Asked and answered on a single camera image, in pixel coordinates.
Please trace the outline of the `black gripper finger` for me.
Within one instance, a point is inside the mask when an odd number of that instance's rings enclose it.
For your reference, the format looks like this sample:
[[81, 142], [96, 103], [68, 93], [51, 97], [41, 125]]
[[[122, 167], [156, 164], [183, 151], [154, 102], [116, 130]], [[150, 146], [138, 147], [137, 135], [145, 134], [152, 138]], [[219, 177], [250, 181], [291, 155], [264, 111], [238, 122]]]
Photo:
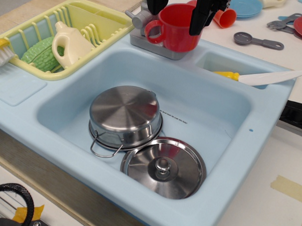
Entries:
[[218, 11], [225, 11], [231, 0], [196, 0], [192, 11], [189, 34], [197, 36], [209, 26]]
[[169, 0], [146, 0], [148, 10], [150, 11], [151, 14], [157, 15], [160, 13], [161, 10], [163, 10]]

